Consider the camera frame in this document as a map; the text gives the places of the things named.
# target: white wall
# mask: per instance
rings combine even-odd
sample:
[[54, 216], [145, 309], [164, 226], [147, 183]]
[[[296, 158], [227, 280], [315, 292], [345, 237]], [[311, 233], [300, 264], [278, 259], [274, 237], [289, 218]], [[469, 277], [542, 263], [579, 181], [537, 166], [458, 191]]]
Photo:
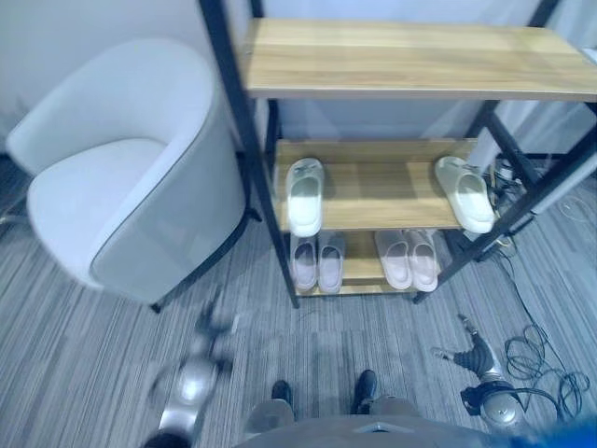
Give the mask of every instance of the white wall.
[[[537, 4], [537, 0], [265, 0], [265, 9], [267, 16], [280, 18], [524, 25]], [[597, 0], [563, 0], [549, 26], [580, 48], [597, 45]], [[283, 131], [289, 138], [457, 137], [478, 108], [478, 102], [451, 101], [281, 102]], [[504, 102], [499, 112], [530, 152], [566, 151], [594, 122], [579, 104]], [[484, 136], [472, 161], [486, 164], [496, 151]]]
[[[240, 39], [249, 2], [227, 4]], [[0, 0], [0, 151], [26, 111], [74, 69], [118, 43], [157, 35], [212, 57], [195, 0]]]

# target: slide sandal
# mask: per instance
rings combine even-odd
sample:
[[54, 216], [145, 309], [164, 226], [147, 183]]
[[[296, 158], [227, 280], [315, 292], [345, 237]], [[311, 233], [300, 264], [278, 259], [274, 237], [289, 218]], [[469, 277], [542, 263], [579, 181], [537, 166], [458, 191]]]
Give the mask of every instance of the slide sandal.
[[317, 159], [301, 159], [286, 175], [288, 226], [299, 237], [314, 236], [321, 229], [324, 166]]
[[383, 272], [394, 289], [406, 289], [412, 283], [409, 266], [409, 243], [403, 231], [376, 231], [375, 246]]
[[487, 198], [487, 187], [465, 161], [442, 157], [436, 162], [436, 177], [461, 226], [474, 233], [492, 229], [495, 215]]
[[409, 266], [412, 284], [420, 291], [431, 292], [437, 287], [436, 250], [425, 231], [409, 231]]
[[317, 283], [315, 238], [298, 238], [290, 235], [290, 267], [295, 286], [308, 291]]
[[344, 276], [344, 252], [346, 244], [339, 231], [320, 231], [319, 240], [319, 289], [336, 294]]

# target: floor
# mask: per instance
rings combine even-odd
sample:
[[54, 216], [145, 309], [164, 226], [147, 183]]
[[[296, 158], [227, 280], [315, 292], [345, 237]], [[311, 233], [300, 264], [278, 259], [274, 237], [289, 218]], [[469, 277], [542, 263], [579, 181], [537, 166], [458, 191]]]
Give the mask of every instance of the floor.
[[[0, 159], [3, 194], [21, 181]], [[559, 206], [551, 207], [517, 237], [519, 255], [512, 262], [522, 297], [564, 363], [597, 385], [595, 178], [572, 196], [584, 211], [571, 219]], [[439, 238], [437, 250], [447, 257]], [[459, 392], [476, 385], [473, 374], [433, 357], [430, 349], [469, 346], [459, 312], [478, 324], [502, 359], [504, 340], [529, 324], [492, 260], [469, 264], [420, 305], [408, 297], [344, 297], [305, 299], [293, 310], [265, 225], [257, 223], [208, 274], [181, 285], [172, 303], [155, 315], [76, 284], [29, 228], [4, 227], [0, 445], [139, 446], [159, 421], [148, 389], [163, 366], [185, 354], [201, 305], [218, 285], [223, 287], [218, 316], [236, 315], [238, 325], [216, 347], [234, 364], [206, 413], [202, 447], [238, 443], [244, 418], [278, 378], [294, 388], [298, 419], [346, 413], [354, 380], [365, 368], [379, 374], [381, 393], [409, 399], [423, 416], [484, 429], [460, 401]], [[546, 378], [539, 386], [555, 393], [557, 383]], [[596, 386], [584, 395], [582, 414], [589, 413], [597, 413]], [[532, 399], [528, 416], [536, 425], [555, 419], [553, 408], [539, 398]]]

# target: wooden shelf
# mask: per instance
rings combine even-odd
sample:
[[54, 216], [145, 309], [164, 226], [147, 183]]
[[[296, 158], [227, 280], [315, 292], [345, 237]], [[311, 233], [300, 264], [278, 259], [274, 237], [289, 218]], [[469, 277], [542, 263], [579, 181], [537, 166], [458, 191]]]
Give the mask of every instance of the wooden shelf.
[[544, 28], [257, 19], [252, 36], [254, 97], [597, 101], [597, 67]]
[[288, 231], [285, 178], [304, 157], [326, 169], [324, 230], [459, 228], [433, 173], [443, 155], [466, 158], [476, 140], [394, 142], [278, 142], [276, 216]]
[[[346, 239], [346, 257], [344, 258], [344, 278], [339, 295], [416, 291], [412, 287], [400, 291], [388, 285], [372, 231], [350, 231], [344, 233], [344, 238]], [[308, 292], [298, 291], [298, 294], [301, 296], [326, 295], [317, 287]]]
[[354, 295], [362, 295], [362, 294], [385, 294], [388, 292], [395, 292], [398, 294], [404, 293], [412, 293], [417, 292], [417, 289], [414, 287], [410, 287], [408, 289], [404, 289], [402, 291], [398, 291], [393, 289], [389, 285], [363, 285], [363, 286], [346, 286], [343, 285], [340, 288], [340, 292], [338, 294], [327, 294], [322, 292], [318, 287], [315, 287], [311, 291], [302, 292], [297, 291], [297, 295], [300, 297], [316, 297], [316, 296], [354, 296]]

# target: black shoe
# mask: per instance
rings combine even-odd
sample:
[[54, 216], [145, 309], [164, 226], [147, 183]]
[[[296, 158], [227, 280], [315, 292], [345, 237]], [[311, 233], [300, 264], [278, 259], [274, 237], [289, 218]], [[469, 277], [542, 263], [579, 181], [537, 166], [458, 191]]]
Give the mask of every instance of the black shoe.
[[351, 413], [369, 413], [369, 403], [375, 397], [377, 389], [377, 375], [374, 371], [366, 370], [358, 377], [354, 385], [354, 400]]
[[276, 381], [271, 388], [271, 399], [283, 399], [292, 408], [292, 389], [284, 380]]

